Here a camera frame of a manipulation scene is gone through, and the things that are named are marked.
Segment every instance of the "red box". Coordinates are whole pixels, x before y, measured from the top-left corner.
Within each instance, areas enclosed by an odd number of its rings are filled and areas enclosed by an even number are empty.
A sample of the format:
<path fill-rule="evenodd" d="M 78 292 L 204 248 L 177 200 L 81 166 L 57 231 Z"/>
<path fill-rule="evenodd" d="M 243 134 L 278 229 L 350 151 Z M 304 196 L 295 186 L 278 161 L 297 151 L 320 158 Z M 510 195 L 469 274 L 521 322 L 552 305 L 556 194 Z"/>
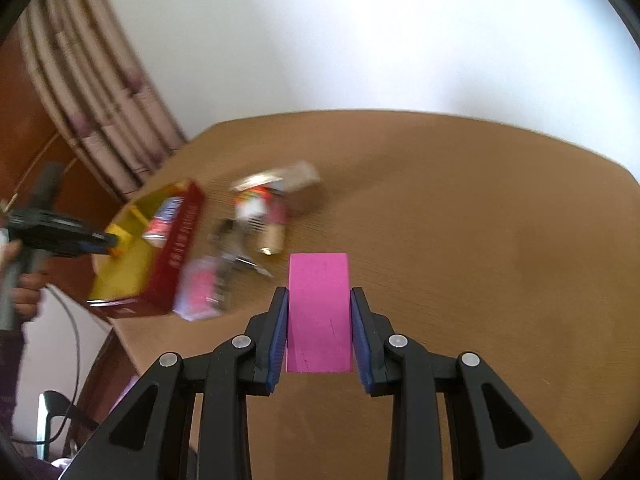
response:
<path fill-rule="evenodd" d="M 149 261 L 148 278 L 142 290 L 135 294 L 124 294 L 122 296 L 116 294 L 116 297 L 101 299 L 101 291 L 104 291 L 110 286 L 108 283 L 109 276 L 119 273 L 122 277 L 126 274 L 136 272 L 135 268 L 119 269 L 117 267 L 118 262 L 123 262 L 126 258 L 119 260 L 118 258 L 105 256 L 105 260 L 96 260 L 96 266 L 98 267 L 96 271 L 96 285 L 94 285 L 94 290 L 90 295 L 90 299 L 87 301 L 91 308 L 115 318 L 156 316 L 171 312 L 174 307 L 174 297 L 180 277 L 180 270 L 185 263 L 185 258 L 191 247 L 194 230 L 204 204 L 204 193 L 192 180 L 167 186 L 126 206 L 114 220 L 114 225 L 117 229 L 124 231 L 127 231 L 127 229 L 135 229 L 136 232 L 131 235 L 129 245 L 146 244 L 147 242 L 142 240 L 142 232 L 145 226 L 143 223 L 135 226 L 134 218 L 140 218 L 140 210 L 146 208 L 146 210 L 149 211 L 151 209 L 149 207 L 150 204 L 155 205 L 158 202 L 161 203 L 169 196 L 182 196 L 183 200 L 178 208 L 164 247 L 156 250 L 158 254 L 152 261 Z M 153 213 L 147 212 L 144 216 L 148 217 L 152 215 Z M 153 251 L 146 247 L 144 247 L 144 250 Z M 109 273 L 105 270 L 105 264 L 111 267 Z"/>

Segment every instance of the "clutter of objects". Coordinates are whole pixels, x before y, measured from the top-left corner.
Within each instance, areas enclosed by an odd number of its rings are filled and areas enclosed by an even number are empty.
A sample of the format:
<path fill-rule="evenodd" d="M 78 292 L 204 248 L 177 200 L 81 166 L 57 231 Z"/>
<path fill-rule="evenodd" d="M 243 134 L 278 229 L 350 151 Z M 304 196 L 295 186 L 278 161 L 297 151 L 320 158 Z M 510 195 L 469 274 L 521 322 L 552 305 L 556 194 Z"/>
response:
<path fill-rule="evenodd" d="M 173 311 L 186 320 L 207 319 L 228 309 L 235 272 L 272 278 L 254 256 L 283 253 L 295 217 L 321 204 L 318 171 L 299 161 L 232 182 L 230 190 L 233 217 L 207 227 L 208 253 L 191 261 L 205 202 L 196 182 L 177 182 L 127 204 L 106 229 L 118 237 L 117 246 L 94 257 L 89 305 L 110 317 Z"/>

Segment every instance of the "pink block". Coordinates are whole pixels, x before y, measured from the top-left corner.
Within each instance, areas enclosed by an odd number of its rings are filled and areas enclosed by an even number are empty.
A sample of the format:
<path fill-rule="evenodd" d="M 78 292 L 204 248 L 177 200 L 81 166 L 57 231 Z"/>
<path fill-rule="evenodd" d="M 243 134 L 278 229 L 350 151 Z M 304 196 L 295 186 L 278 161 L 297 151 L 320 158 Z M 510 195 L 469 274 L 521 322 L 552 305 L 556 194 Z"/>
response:
<path fill-rule="evenodd" d="M 290 256 L 287 372 L 351 372 L 350 296 L 346 254 Z"/>

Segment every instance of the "striped curtain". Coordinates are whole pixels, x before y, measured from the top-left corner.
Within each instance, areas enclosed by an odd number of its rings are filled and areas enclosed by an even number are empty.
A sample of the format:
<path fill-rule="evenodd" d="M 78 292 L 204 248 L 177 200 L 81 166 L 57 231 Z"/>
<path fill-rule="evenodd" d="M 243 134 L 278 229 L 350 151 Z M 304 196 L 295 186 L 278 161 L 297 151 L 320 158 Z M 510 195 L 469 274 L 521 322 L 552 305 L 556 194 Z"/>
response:
<path fill-rule="evenodd" d="M 32 0 L 19 27 L 51 119 L 100 183 L 126 200 L 185 138 L 106 0 Z"/>

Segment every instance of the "pink package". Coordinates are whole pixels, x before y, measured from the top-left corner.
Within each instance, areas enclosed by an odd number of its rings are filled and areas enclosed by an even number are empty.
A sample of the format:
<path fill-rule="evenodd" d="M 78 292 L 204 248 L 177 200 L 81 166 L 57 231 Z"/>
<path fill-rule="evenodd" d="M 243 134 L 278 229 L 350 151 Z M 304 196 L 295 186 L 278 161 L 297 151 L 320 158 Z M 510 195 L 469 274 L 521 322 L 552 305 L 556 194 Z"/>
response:
<path fill-rule="evenodd" d="M 351 292 L 343 253 L 289 259 L 287 372 L 350 372 Z"/>
<path fill-rule="evenodd" d="M 174 312 L 187 321 L 208 319 L 222 314 L 216 285 L 218 259 L 205 256 L 186 264 L 180 274 Z"/>
<path fill-rule="evenodd" d="M 171 231 L 175 216 L 177 215 L 178 209 L 180 209 L 180 205 L 183 200 L 184 199 L 181 196 L 169 197 L 162 202 L 162 205 L 158 208 L 158 211 L 156 211 L 156 214 L 146 227 L 145 233 L 142 235 L 142 237 L 148 243 L 153 245 L 153 247 L 157 247 L 159 249 L 164 247 L 166 238 Z"/>

